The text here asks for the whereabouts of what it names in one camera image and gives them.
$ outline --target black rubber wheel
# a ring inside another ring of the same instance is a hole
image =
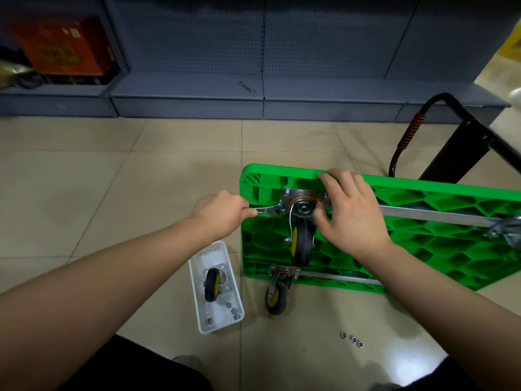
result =
[[[296,267],[306,267],[313,251],[316,224],[310,218],[296,218],[291,236],[291,258]]]
[[[221,275],[219,269],[212,267],[208,270],[206,275],[206,282],[204,284],[204,299],[207,302],[215,302],[219,294],[219,283],[221,282]]]
[[[269,290],[266,291],[265,298],[268,313],[271,315],[281,315],[286,308],[286,304],[288,303],[288,286],[281,281],[277,281],[277,284],[275,285],[275,291],[271,299],[268,298],[268,293]]]

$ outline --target white basket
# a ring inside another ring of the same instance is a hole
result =
[[[192,256],[188,265],[190,266],[190,277],[192,277],[199,332],[206,335],[241,321],[244,318],[244,308],[226,244],[220,240],[210,244]],[[226,282],[219,288],[217,300],[207,302],[204,298],[203,283],[206,280],[208,269],[212,267],[218,268],[225,274]]]

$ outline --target pegboard panel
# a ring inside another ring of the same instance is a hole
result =
[[[113,30],[103,0],[0,0],[0,11],[0,25],[3,25],[3,23],[9,19],[17,16],[97,16],[103,24],[121,70],[127,70],[127,63],[119,46],[116,33]]]
[[[422,0],[386,78],[473,82],[520,15],[521,0]]]
[[[384,78],[417,0],[268,0],[264,74]]]
[[[132,71],[261,74],[263,0],[107,0]]]

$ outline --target tile floor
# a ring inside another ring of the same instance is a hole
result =
[[[519,119],[495,128],[521,147]],[[238,192],[241,168],[270,163],[386,172],[405,124],[92,118],[0,119],[0,290],[164,227],[201,196]],[[398,163],[417,178],[455,126],[422,126]],[[490,153],[464,183],[521,190]],[[240,277],[240,236],[226,238],[246,316],[200,335],[188,266],[119,334],[166,357],[197,355],[216,390],[368,390],[432,371],[443,350],[392,298],[295,285],[285,313],[264,309],[266,283]],[[482,293],[521,314],[521,275]],[[364,341],[354,348],[345,331]]]

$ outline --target cardboard box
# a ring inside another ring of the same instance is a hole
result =
[[[97,17],[22,20],[9,30],[41,74],[104,75],[116,64]]]

